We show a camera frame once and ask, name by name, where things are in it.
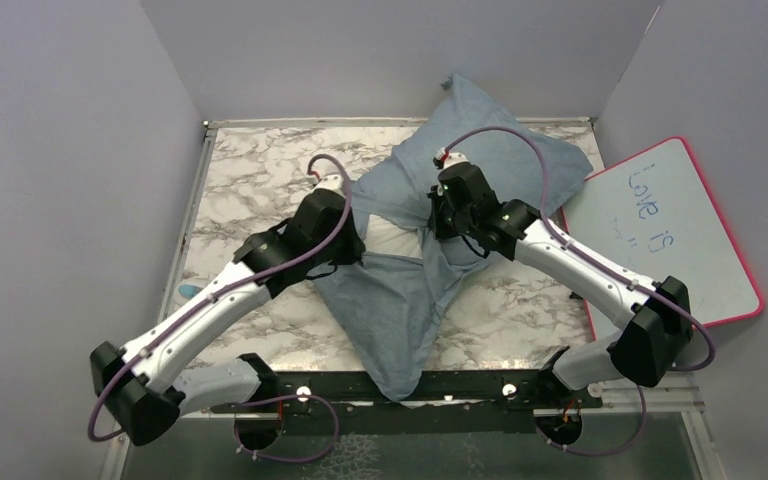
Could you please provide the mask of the patchwork and blue pillowcase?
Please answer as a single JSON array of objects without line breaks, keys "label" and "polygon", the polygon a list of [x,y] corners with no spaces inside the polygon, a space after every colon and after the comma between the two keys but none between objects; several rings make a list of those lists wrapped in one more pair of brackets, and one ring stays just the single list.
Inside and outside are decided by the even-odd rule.
[{"label": "patchwork and blue pillowcase", "polygon": [[364,243],[372,241],[370,221],[382,219],[412,233],[420,255],[367,249],[360,263],[314,282],[366,372],[394,401],[415,390],[461,282],[488,266],[462,241],[439,241],[428,229],[428,194],[437,183],[433,156],[452,146],[481,168],[501,200],[519,199],[547,212],[578,193],[592,171],[579,147],[522,126],[468,79],[452,75],[447,87],[427,122],[352,187]]}]

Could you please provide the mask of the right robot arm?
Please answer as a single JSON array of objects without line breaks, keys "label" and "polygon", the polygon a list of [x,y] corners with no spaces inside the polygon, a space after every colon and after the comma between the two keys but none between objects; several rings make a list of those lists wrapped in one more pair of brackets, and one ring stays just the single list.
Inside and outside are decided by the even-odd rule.
[{"label": "right robot arm", "polygon": [[592,304],[615,332],[578,347],[565,347],[540,369],[539,398],[560,407],[577,390],[627,379],[655,387],[693,336],[691,322],[676,312],[689,307],[686,285],[669,276],[658,282],[626,271],[580,246],[552,221],[521,200],[500,202],[481,169],[449,156],[437,162],[438,184],[429,226],[441,239],[460,237],[474,253],[533,267]]}]

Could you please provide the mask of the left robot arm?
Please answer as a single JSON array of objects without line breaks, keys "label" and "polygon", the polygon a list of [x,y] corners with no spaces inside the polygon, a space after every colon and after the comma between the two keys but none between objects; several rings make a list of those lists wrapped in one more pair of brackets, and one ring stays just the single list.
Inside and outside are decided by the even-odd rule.
[{"label": "left robot arm", "polygon": [[236,399],[254,411],[269,406],[275,387],[271,371],[254,354],[219,367],[186,368],[236,321],[310,279],[311,270],[360,261],[364,246],[351,199],[337,187],[314,188],[292,217],[250,235],[201,292],[160,324],[121,347],[98,345],[90,355],[97,400],[88,438],[103,442],[117,437],[117,432],[97,433],[103,410],[120,433],[142,446],[193,411]]}]

